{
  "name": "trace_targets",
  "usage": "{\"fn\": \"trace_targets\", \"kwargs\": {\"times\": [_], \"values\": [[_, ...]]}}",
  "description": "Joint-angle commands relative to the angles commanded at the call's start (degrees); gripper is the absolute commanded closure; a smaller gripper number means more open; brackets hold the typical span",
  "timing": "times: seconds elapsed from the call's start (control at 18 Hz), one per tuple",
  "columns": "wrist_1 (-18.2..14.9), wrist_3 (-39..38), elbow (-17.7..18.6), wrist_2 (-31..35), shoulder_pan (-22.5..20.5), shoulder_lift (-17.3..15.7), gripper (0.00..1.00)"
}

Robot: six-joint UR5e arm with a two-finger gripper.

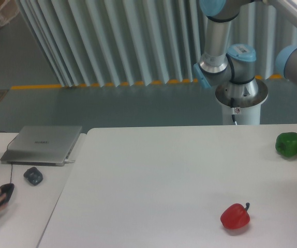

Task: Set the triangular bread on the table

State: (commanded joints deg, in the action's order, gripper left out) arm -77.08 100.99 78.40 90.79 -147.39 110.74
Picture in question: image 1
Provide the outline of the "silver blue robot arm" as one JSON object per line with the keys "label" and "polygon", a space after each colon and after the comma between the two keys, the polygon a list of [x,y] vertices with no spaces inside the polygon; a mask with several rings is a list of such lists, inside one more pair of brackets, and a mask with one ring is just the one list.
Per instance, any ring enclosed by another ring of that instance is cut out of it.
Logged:
{"label": "silver blue robot arm", "polygon": [[[255,49],[247,44],[228,45],[231,22],[247,1],[200,1],[208,18],[204,52],[194,73],[204,88],[217,84],[215,97],[226,125],[257,125],[268,88],[255,79]],[[297,46],[282,49],[277,71],[297,86]]]}

